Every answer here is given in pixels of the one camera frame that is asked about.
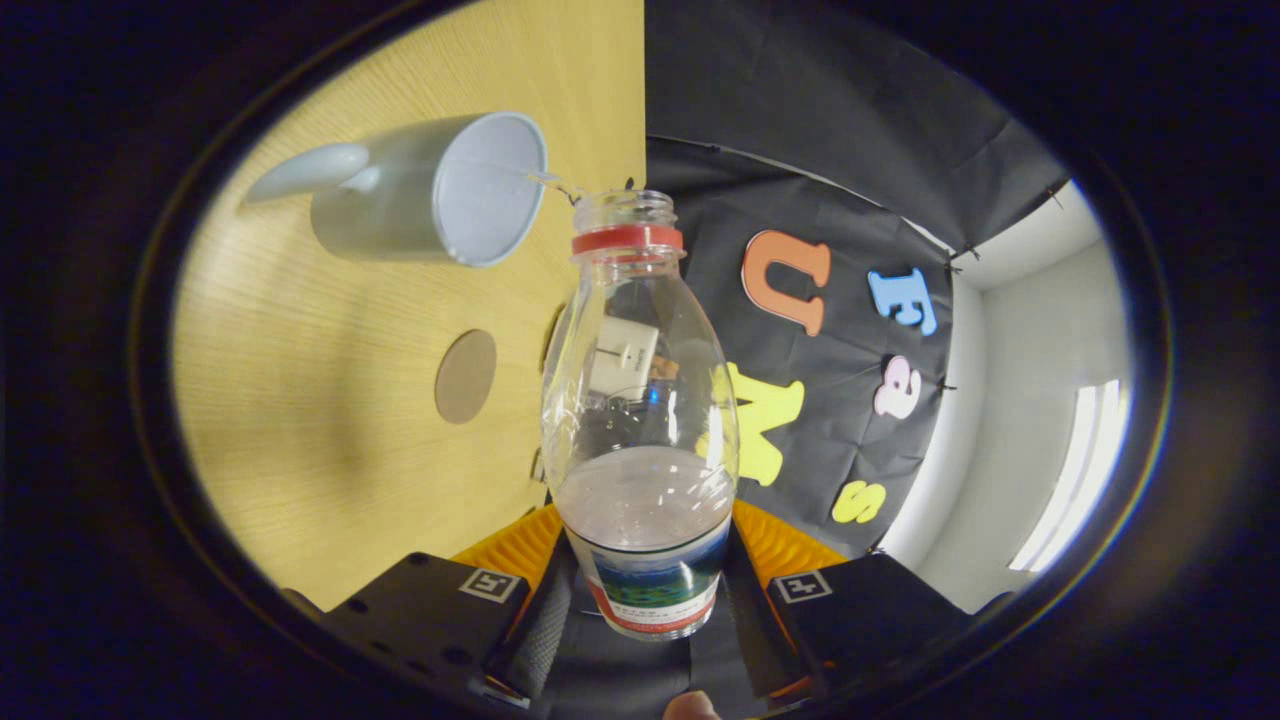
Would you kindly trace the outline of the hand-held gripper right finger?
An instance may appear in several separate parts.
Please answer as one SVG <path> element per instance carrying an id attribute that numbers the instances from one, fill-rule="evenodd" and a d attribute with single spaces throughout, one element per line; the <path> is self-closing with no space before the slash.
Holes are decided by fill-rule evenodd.
<path id="1" fill-rule="evenodd" d="M 731 516 L 724 583 L 751 688 L 769 701 L 891 682 L 977 621 L 887 553 L 845 559 L 744 501 Z"/>

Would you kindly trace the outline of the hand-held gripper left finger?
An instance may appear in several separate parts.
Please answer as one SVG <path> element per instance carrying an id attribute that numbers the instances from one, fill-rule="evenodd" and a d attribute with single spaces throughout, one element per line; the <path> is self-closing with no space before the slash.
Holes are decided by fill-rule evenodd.
<path id="1" fill-rule="evenodd" d="M 554 665 L 576 561 L 553 505 L 451 559 L 407 553 L 329 610 L 285 597 L 338 666 L 390 702 L 532 706 Z"/>

